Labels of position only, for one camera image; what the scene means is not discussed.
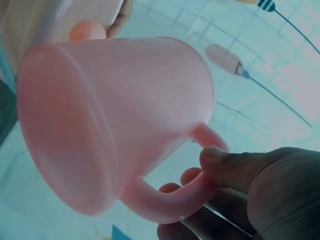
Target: ceiling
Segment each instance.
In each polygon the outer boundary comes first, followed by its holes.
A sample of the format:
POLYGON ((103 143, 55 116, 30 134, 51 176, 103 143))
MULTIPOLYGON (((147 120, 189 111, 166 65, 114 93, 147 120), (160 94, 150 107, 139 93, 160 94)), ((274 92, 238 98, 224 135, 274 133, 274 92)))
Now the ceiling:
MULTIPOLYGON (((276 10, 320 49, 320 1, 274 2, 276 10)), ((132 17, 120 36, 176 37, 203 54, 218 103, 210 125, 234 151, 320 146, 315 144, 320 136, 315 133, 320 131, 310 127, 320 122, 316 104, 320 102, 320 55, 276 12, 235 0, 135 0, 132 17), (210 62, 205 55, 210 44, 238 55, 253 79, 309 125, 257 83, 210 62), (243 137, 256 144, 242 146, 239 138, 243 137)))

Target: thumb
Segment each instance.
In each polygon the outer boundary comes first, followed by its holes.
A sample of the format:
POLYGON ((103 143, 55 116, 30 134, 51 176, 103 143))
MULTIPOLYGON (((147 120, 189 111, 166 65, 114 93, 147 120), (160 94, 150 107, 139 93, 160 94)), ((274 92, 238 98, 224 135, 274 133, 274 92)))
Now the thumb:
POLYGON ((200 155, 203 173, 221 188, 247 194, 253 179, 277 161, 297 152, 298 148, 280 148, 268 153, 227 153, 205 148, 200 155))

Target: mug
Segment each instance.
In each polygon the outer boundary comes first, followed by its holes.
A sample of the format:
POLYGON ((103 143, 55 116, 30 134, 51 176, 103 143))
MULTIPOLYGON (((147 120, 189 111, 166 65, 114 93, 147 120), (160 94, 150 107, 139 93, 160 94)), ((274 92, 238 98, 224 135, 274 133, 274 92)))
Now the mug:
POLYGON ((33 47, 17 76, 17 107, 31 156, 53 191, 84 215, 119 199, 170 224, 198 211, 216 187, 201 173, 172 193, 143 177, 188 139, 228 147, 207 126, 215 88, 202 57, 169 37, 33 47))

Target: light fixture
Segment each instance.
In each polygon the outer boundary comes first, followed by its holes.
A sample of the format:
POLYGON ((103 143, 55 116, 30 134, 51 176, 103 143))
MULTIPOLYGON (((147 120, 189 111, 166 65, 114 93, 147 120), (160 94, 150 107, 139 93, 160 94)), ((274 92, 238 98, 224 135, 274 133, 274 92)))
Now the light fixture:
POLYGON ((304 119, 297 111, 295 111, 292 107, 290 107, 287 103, 285 103, 281 98, 275 95, 272 91, 267 89, 261 83, 256 81, 252 78, 247 70, 244 69, 243 62, 241 61, 240 57, 231 52, 230 50, 226 49, 225 47, 219 44, 211 44, 205 49, 205 53, 207 58, 214 63, 215 65, 219 66, 226 72, 236 75, 242 76, 246 79, 250 79, 279 100, 282 104, 284 104, 287 108, 289 108, 294 114, 296 114, 302 121, 304 121, 309 127, 312 127, 311 124, 304 119))
POLYGON ((283 18, 288 24, 290 24, 301 36, 316 50, 318 54, 320 54, 320 50, 304 35, 295 25, 293 25, 284 15, 276 9, 276 3, 273 0, 235 0, 237 2, 245 3, 245 4, 257 4, 259 8, 263 11, 272 13, 275 12, 281 18, 283 18))

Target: person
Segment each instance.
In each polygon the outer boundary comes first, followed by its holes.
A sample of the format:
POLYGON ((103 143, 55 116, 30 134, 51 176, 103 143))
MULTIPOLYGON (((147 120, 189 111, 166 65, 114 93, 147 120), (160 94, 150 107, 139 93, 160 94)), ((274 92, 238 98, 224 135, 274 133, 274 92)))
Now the person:
MULTIPOLYGON (((218 187, 215 196, 186 220, 159 225, 160 240, 320 240, 320 152, 285 147, 236 154, 209 147, 200 165, 218 187)), ((200 172, 187 170, 181 184, 200 172)), ((160 191, 178 188, 169 183, 160 191)))
POLYGON ((115 19, 113 25, 106 29, 107 38, 115 38, 122 28, 127 24, 130 19, 134 7, 134 0, 124 0, 120 12, 115 19))

